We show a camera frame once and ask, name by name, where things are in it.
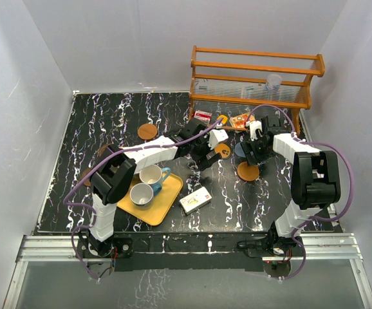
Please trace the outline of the blue silicone coaster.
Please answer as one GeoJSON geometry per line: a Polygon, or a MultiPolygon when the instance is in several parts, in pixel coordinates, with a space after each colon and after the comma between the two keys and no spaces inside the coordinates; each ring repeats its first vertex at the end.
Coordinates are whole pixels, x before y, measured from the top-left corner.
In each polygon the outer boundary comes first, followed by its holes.
{"type": "Polygon", "coordinates": [[[240,158],[245,158],[245,157],[246,157],[245,152],[244,152],[244,150],[243,150],[243,148],[242,148],[242,143],[241,143],[241,142],[237,143],[237,144],[234,146],[234,153],[235,153],[238,157],[240,157],[240,158]]]}

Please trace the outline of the orange silicone coaster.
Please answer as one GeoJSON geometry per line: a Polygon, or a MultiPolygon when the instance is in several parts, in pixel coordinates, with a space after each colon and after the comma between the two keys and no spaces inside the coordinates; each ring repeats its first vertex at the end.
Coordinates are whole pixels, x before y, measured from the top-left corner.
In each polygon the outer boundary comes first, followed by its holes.
{"type": "Polygon", "coordinates": [[[220,154],[221,158],[224,159],[224,160],[229,158],[230,155],[231,155],[230,147],[227,144],[224,144],[224,143],[218,144],[214,148],[214,150],[217,154],[220,154]]]}

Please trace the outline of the light wooden coaster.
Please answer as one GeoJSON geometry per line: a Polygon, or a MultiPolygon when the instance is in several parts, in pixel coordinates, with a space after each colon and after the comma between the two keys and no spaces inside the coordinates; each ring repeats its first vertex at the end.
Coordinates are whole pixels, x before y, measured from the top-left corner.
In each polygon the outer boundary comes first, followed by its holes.
{"type": "Polygon", "coordinates": [[[157,136],[158,129],[154,124],[142,124],[137,133],[142,140],[152,140],[157,136]]]}
{"type": "Polygon", "coordinates": [[[241,162],[237,167],[237,175],[246,182],[253,182],[258,179],[259,174],[257,165],[248,165],[247,162],[241,162]]]}

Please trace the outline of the white yellow box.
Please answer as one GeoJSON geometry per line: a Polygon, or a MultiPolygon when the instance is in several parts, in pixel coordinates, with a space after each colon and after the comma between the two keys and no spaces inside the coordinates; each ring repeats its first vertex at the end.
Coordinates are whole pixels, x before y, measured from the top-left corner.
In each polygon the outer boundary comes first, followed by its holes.
{"type": "Polygon", "coordinates": [[[186,215],[208,204],[212,199],[209,191],[201,187],[180,200],[180,205],[186,215]]]}

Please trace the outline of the yellow tray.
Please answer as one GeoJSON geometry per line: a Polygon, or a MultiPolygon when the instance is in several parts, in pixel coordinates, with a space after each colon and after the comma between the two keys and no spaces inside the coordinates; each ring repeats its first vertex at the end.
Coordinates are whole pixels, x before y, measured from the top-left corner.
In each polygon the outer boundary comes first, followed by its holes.
{"type": "Polygon", "coordinates": [[[130,191],[127,192],[116,206],[149,225],[157,226],[163,221],[182,187],[183,180],[179,176],[171,174],[163,182],[161,192],[154,198],[153,203],[148,209],[142,210],[136,206],[129,197],[130,191]]]}

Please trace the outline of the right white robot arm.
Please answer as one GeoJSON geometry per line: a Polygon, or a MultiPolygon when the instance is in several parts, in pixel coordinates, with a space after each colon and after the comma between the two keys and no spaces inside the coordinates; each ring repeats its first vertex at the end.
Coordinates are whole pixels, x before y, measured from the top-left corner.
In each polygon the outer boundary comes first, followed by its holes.
{"type": "Polygon", "coordinates": [[[295,247],[301,225],[340,199],[339,165],[334,151],[321,151],[285,129],[277,116],[248,121],[250,136],[241,143],[246,162],[255,165],[281,155],[292,165],[292,199],[271,225],[264,249],[280,256],[295,247]]]}

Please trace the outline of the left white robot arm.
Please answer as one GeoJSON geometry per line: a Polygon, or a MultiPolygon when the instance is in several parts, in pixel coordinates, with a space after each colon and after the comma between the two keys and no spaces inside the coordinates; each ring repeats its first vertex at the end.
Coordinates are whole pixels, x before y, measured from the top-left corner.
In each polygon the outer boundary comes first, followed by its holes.
{"type": "Polygon", "coordinates": [[[90,181],[93,200],[85,246],[96,256],[111,253],[117,204],[129,192],[134,176],[160,162],[188,155],[203,171],[221,159],[215,148],[227,139],[219,120],[208,127],[192,118],[179,130],[151,142],[123,148],[107,146],[98,165],[84,177],[90,181]]]}

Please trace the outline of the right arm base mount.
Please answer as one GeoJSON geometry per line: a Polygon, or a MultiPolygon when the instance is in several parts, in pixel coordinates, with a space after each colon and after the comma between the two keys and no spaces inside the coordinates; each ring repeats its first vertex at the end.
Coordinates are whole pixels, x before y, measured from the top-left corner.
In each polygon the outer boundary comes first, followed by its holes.
{"type": "Polygon", "coordinates": [[[267,278],[274,278],[280,282],[295,277],[303,268],[306,262],[306,250],[300,236],[283,237],[277,233],[276,224],[273,223],[264,237],[246,238],[240,240],[236,244],[236,249],[248,258],[263,258],[271,256],[277,260],[266,260],[264,264],[264,272],[267,278]],[[298,248],[302,254],[301,265],[297,270],[292,272],[291,260],[293,258],[293,250],[298,248]]]}

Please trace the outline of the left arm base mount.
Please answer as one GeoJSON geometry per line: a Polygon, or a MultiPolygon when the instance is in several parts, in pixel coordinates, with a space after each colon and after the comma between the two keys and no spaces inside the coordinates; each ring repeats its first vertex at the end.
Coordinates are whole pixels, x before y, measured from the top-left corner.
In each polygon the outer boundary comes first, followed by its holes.
{"type": "Polygon", "coordinates": [[[88,225],[78,225],[72,230],[71,245],[75,257],[85,268],[89,277],[95,280],[96,284],[101,283],[102,277],[108,270],[115,270],[118,259],[128,259],[133,255],[133,240],[131,238],[111,236],[101,242],[90,233],[88,225]],[[94,273],[90,269],[88,262],[85,262],[80,255],[81,252],[84,253],[86,251],[98,258],[109,258],[111,260],[109,268],[105,269],[101,274],[94,273]]]}

